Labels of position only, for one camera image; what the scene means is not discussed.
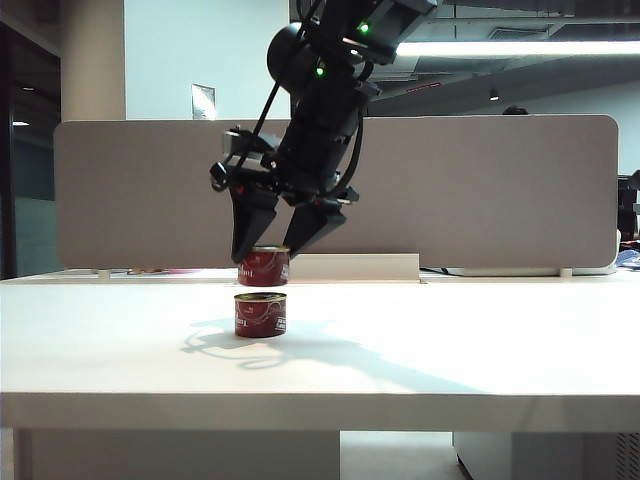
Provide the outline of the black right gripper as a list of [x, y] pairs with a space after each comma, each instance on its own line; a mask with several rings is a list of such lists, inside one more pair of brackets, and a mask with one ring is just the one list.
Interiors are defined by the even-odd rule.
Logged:
[[231, 258], [239, 264], [276, 216], [279, 200], [297, 206], [284, 245], [291, 258], [342, 226], [340, 202], [353, 202], [349, 182], [358, 163], [360, 122], [339, 128], [294, 120], [282, 138], [234, 126], [223, 134], [223, 158], [210, 170], [211, 188], [233, 206]]

